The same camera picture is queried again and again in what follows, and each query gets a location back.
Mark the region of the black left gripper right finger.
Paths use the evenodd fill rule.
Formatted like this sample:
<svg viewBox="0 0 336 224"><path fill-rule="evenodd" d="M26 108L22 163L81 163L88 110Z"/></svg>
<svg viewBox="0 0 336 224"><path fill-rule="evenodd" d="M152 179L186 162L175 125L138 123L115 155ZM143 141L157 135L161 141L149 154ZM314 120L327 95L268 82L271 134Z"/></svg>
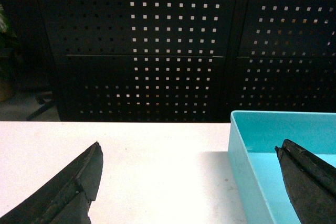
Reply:
<svg viewBox="0 0 336 224"><path fill-rule="evenodd" d="M289 139L275 151L300 222L335 223L335 167Z"/></svg>

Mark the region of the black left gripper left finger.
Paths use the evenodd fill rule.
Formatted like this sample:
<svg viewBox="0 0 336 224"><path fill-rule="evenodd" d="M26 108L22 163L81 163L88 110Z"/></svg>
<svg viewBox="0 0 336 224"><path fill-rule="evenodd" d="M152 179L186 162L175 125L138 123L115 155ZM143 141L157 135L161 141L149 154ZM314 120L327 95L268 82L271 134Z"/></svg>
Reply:
<svg viewBox="0 0 336 224"><path fill-rule="evenodd" d="M89 209L98 194L102 169L103 152L95 142L3 215L1 223L91 223Z"/></svg>

